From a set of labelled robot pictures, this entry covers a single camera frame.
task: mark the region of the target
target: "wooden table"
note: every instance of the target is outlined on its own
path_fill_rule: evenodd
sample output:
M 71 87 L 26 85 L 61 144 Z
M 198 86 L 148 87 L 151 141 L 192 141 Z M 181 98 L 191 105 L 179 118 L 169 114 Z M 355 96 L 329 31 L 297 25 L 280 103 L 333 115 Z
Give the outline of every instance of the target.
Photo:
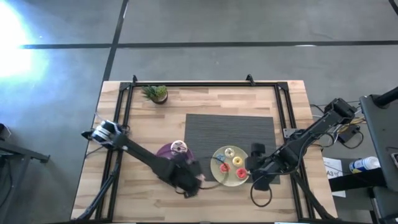
M 287 82 L 297 126 L 306 128 L 313 123 L 313 119 L 304 82 Z M 97 108 L 98 115 L 104 119 L 113 119 L 119 84 L 120 82 L 104 82 Z M 273 117 L 277 146 L 283 143 L 273 88 L 169 87 L 168 90 L 169 99 L 164 105 L 155 105 L 145 100 L 140 88 L 135 88 L 133 92 L 129 137 L 152 152 L 156 152 L 164 144 L 184 138 L 187 113 Z M 283 95 L 282 102 L 285 117 L 288 118 Z M 100 120 L 95 119 L 93 126 L 97 126 L 99 122 Z M 90 142 L 88 152 L 97 147 L 96 143 Z M 105 157 L 106 150 L 103 149 L 85 160 L 72 218 L 79 216 L 98 193 Z M 319 148 L 308 148 L 305 165 L 312 192 L 328 212 L 336 217 L 335 204 Z M 280 185 L 271 185 L 274 194 L 271 204 L 258 208 L 249 198 L 251 184 L 218 187 L 201 191 L 197 197 L 184 199 L 173 188 L 158 180 L 149 167 L 132 156 L 124 155 L 121 167 L 114 222 L 297 221 L 292 186 L 287 176 L 280 177 Z M 256 192 L 254 195 L 259 203 L 264 203 L 269 197 L 268 192 Z M 304 214 L 307 214 L 302 193 L 300 199 Z M 107 204 L 104 206 L 105 211 L 108 209 Z

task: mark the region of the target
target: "concrete floor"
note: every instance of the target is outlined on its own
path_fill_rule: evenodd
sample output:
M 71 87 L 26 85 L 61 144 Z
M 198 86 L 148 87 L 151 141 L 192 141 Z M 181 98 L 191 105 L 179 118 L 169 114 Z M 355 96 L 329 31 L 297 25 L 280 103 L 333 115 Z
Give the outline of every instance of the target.
M 0 122 L 11 142 L 51 154 L 32 162 L 13 223 L 68 220 L 109 49 L 17 50 L 19 44 L 110 44 L 122 0 L 0 1 Z M 130 0 L 120 43 L 398 40 L 388 0 Z M 110 80 L 304 80 L 311 103 L 348 101 L 397 86 L 398 45 L 119 49 Z M 374 149 L 340 145 L 324 156 L 358 158 Z M 355 199 L 336 199 L 345 220 Z

